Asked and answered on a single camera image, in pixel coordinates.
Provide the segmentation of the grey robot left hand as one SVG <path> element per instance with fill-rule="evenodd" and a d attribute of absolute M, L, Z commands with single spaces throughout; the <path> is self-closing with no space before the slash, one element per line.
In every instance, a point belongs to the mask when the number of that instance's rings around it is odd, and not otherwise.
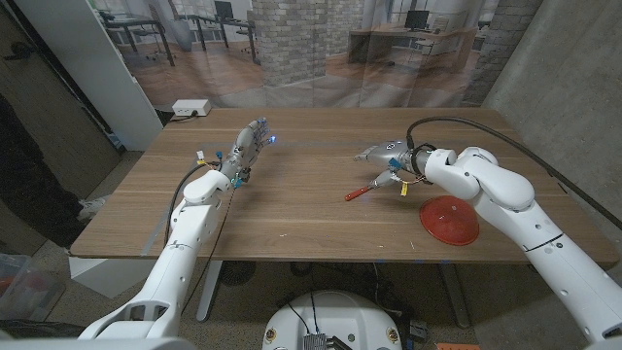
<path fill-rule="evenodd" d="M 261 149 L 275 141 L 275 136 L 266 137 L 268 131 L 267 119 L 259 118 L 238 133 L 220 168 L 233 187 L 239 188 L 249 181 L 251 166 L 256 162 Z"/>

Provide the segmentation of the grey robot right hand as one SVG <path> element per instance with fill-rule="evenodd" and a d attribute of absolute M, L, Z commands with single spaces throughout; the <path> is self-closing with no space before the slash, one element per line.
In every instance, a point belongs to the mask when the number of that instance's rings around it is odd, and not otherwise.
<path fill-rule="evenodd" d="M 405 141 L 394 140 L 374 145 L 354 156 L 354 161 L 367 161 L 384 168 L 374 180 L 363 190 L 375 190 L 391 185 L 392 183 L 415 184 L 425 182 L 424 175 L 416 175 L 413 181 L 404 181 L 399 177 L 400 170 L 415 174 L 418 169 L 412 164 L 413 152 L 409 150 Z"/>

